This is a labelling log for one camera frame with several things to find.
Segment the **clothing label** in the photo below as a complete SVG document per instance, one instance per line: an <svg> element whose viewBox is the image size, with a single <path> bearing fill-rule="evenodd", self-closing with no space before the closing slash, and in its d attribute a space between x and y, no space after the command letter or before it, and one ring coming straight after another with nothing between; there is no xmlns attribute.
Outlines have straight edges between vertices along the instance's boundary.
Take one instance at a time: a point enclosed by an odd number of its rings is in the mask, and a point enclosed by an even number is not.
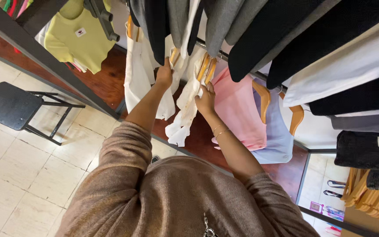
<svg viewBox="0 0 379 237"><path fill-rule="evenodd" d="M75 32L75 34L77 35L78 38L80 38L81 36L83 36L84 34L86 34L86 30L84 28L81 28L81 29L77 30Z"/></svg>

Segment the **shoe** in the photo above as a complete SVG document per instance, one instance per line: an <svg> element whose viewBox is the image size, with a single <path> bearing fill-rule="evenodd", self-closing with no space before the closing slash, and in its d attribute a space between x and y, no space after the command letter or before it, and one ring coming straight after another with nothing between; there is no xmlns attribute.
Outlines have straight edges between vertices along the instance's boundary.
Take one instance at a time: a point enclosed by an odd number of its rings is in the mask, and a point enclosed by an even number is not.
<svg viewBox="0 0 379 237"><path fill-rule="evenodd" d="M153 156L153 157L152 157L152 162L150 162L150 164L153 164L153 163L155 163L155 162L158 161L158 160L160 160L160 157L158 157L158 156Z"/></svg>

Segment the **black stool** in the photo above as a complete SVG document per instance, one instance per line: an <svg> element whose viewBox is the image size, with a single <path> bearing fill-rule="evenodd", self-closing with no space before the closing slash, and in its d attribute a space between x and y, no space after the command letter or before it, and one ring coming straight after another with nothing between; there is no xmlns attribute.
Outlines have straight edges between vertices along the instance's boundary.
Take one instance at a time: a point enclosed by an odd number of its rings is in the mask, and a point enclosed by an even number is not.
<svg viewBox="0 0 379 237"><path fill-rule="evenodd" d="M0 123L14 130L20 131L25 129L28 132L34 133L48 139L49 141L61 145L53 139L62 122L65 120L72 108L85 108L85 105L73 105L64 100L61 100L55 95L58 93L50 92L27 92L7 82L0 83ZM58 102L46 102L43 96L51 98ZM45 135L36 128L29 125L30 120L39 110L42 105L63 106L68 107L64 115L61 117L58 124L50 136Z"/></svg>

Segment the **tiled floor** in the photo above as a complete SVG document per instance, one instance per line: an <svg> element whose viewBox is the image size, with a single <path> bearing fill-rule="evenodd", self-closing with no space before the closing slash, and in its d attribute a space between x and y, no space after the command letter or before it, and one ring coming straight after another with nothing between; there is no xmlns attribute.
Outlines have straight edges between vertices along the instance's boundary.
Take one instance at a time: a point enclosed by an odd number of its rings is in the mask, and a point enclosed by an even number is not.
<svg viewBox="0 0 379 237"><path fill-rule="evenodd" d="M324 190L330 190L339 194L343 194L343 189L331 188L327 185L327 181L335 180L346 182L349 175L348 167L341 167L334 164L336 155L328 154L311 154L309 159L307 173L305 175L304 185L302 187L299 206L309 209L311 202L317 202L326 206L331 206L339 210L345 210L345 202L337 197L327 196ZM329 224L310 215L304 214L304 219L308 221L321 237L333 237L325 231Z"/></svg>
<svg viewBox="0 0 379 237"><path fill-rule="evenodd" d="M60 93L0 62L2 81L25 90ZM62 93L60 96L79 103ZM30 124L50 134L65 110L43 106ZM57 146L0 124L0 237L54 236L77 187L97 167L103 141L119 125L89 106L74 108L55 136L62 142ZM152 144L153 155L160 158L182 155L157 140L153 139Z"/></svg>

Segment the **yellow top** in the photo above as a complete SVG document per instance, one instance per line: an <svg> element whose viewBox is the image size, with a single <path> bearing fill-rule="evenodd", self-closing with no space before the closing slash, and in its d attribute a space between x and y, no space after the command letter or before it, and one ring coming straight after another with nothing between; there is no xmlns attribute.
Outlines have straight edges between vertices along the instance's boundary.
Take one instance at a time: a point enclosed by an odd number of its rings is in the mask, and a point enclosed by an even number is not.
<svg viewBox="0 0 379 237"><path fill-rule="evenodd" d="M70 0L69 3L75 1L81 2L82 7L82 0ZM44 45L60 62L74 62L76 58L95 74L101 70L102 61L115 42L106 38L97 18L92 17L87 9L75 5L64 5L52 18ZM105 6L109 11L110 6L106 3Z"/></svg>

